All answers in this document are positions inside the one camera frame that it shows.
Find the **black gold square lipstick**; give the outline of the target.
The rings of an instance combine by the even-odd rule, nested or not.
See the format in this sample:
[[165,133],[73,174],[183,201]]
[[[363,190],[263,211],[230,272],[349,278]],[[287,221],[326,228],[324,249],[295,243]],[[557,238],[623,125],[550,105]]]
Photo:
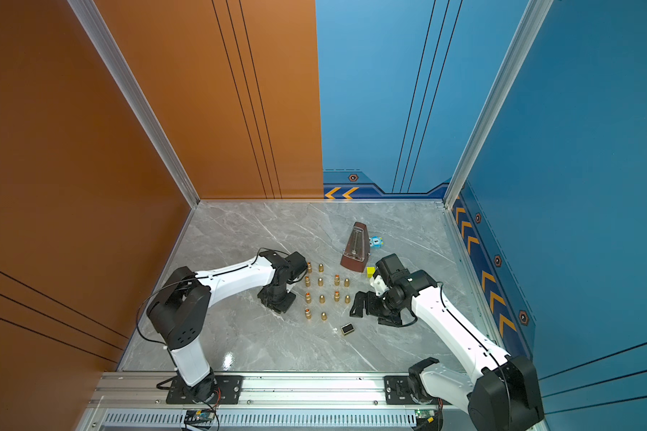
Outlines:
[[352,332],[354,332],[354,330],[355,328],[352,323],[345,324],[343,325],[343,327],[341,327],[341,335],[343,336],[350,335],[352,334]]

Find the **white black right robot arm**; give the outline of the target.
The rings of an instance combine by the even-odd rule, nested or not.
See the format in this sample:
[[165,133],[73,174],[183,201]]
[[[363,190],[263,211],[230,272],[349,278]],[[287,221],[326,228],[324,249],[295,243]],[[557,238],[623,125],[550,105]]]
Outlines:
[[409,367],[406,384],[389,395],[415,402],[447,402],[477,430],[528,430],[545,418],[537,369],[491,341],[454,307],[442,283],[426,271],[410,272],[391,255],[377,262],[366,301],[378,323],[404,327],[404,310],[426,323],[463,367],[458,373],[434,357]]

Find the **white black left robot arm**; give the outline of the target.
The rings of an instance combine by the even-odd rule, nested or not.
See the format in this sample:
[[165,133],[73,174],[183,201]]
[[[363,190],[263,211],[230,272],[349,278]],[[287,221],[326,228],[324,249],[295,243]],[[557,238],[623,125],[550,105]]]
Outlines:
[[306,258],[299,252],[260,249],[244,262],[220,269],[176,269],[163,287],[145,299],[135,320],[145,314],[161,336],[174,363],[179,388],[193,402],[215,403],[219,381],[208,362],[199,337],[208,309],[244,291],[257,288],[266,308],[284,314],[296,295],[291,287],[307,276]]

